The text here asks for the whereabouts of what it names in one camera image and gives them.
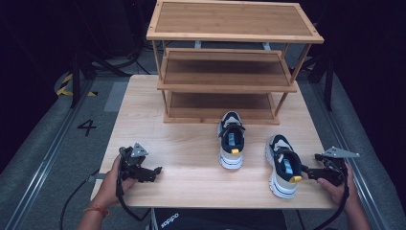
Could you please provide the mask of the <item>person's right hand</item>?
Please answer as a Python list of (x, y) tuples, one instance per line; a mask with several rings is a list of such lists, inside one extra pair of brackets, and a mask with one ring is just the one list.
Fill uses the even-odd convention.
[(353, 172), (352, 168), (348, 163), (346, 163), (347, 171), (348, 171), (348, 179), (347, 184), (342, 184), (340, 186), (334, 186), (329, 181), (324, 178), (318, 178), (317, 182), (322, 186), (324, 190), (326, 190), (330, 196), (332, 201), (339, 205), (341, 203), (345, 187), (349, 188), (349, 196), (346, 201), (345, 210), (349, 213), (350, 211), (354, 210), (356, 207), (360, 206), (359, 196), (357, 192), (357, 188), (354, 183)]

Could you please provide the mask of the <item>person's left hand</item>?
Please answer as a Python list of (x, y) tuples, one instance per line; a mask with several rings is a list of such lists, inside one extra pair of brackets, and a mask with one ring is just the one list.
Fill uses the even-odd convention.
[(118, 155), (114, 160), (110, 171), (105, 175), (97, 194), (92, 199), (93, 204), (102, 208), (108, 208), (110, 205), (118, 201), (116, 196), (116, 186), (120, 161), (121, 156)]

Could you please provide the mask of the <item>black metal stand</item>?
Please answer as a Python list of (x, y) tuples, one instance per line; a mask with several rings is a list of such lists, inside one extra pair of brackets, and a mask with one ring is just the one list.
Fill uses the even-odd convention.
[(333, 54), (329, 49), (325, 49), (321, 54), (311, 57), (306, 60), (301, 69), (308, 71), (309, 67), (312, 69), (309, 71), (307, 79), (311, 83), (319, 83), (322, 77), (325, 77), (325, 91), (324, 91), (324, 103), (328, 111), (332, 110), (331, 107), (331, 94), (333, 84)]
[(72, 56), (72, 81), (73, 81), (73, 99), (71, 108), (75, 108), (80, 99), (80, 73), (83, 73), (87, 80), (93, 80), (96, 77), (95, 67), (92, 62), (95, 61), (108, 71), (116, 74), (119, 77), (130, 77), (130, 74), (120, 70), (118, 67), (108, 63), (87, 51), (77, 49)]

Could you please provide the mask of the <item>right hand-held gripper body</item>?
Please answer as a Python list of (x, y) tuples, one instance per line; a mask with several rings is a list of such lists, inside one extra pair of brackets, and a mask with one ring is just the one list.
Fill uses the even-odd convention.
[(358, 158), (358, 152), (331, 147), (322, 153), (316, 153), (315, 159), (324, 165), (320, 172), (323, 178), (334, 186), (339, 186), (347, 180), (348, 171), (345, 164), (346, 158)]

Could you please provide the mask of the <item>wooden three-tier shoe rack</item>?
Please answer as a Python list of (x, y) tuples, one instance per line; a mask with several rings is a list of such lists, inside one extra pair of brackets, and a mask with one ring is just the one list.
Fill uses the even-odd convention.
[(243, 123), (275, 125), (297, 68), (287, 49), (323, 43), (298, 3), (157, 0), (147, 28), (167, 123), (217, 123), (235, 111)]

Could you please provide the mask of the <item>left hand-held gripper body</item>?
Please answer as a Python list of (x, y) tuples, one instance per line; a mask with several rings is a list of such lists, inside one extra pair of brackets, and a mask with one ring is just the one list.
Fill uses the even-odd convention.
[(151, 174), (149, 169), (142, 167), (148, 152), (139, 144), (135, 143), (133, 147), (119, 148), (121, 155), (119, 175), (122, 180), (128, 178), (137, 179), (142, 174)]

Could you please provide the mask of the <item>yellow and black floor tape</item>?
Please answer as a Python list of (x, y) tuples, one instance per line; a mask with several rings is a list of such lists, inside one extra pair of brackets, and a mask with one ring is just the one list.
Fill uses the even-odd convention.
[[(74, 96), (74, 93), (73, 93), (73, 92), (66, 90), (66, 87), (67, 87), (69, 81), (72, 79), (72, 77), (73, 77), (73, 75), (72, 75), (72, 74), (69, 74), (68, 76), (66, 76), (66, 77), (63, 79), (63, 81), (62, 81), (62, 83), (61, 83), (59, 89), (56, 91), (56, 93), (57, 93), (59, 96), (60, 96), (60, 95), (71, 96), (71, 97)], [(99, 93), (98, 93), (97, 91), (90, 91), (90, 92), (88, 93), (88, 96), (89, 96), (89, 97), (97, 97), (98, 95), (99, 95)]]

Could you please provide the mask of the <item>person's black clothing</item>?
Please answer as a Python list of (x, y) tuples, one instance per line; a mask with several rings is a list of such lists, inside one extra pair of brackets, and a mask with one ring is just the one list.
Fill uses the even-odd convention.
[(148, 230), (287, 230), (282, 210), (154, 208)]

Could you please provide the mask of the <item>white and navy sneaker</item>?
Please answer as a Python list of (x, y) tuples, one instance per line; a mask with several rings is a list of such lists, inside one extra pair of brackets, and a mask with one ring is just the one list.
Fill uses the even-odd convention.
[(243, 164), (245, 128), (235, 111), (227, 112), (217, 127), (217, 138), (220, 141), (219, 163), (228, 170), (237, 170)]
[(297, 184), (302, 180), (299, 155), (283, 135), (275, 134), (265, 145), (265, 157), (273, 167), (269, 178), (271, 191), (280, 198), (293, 198)]

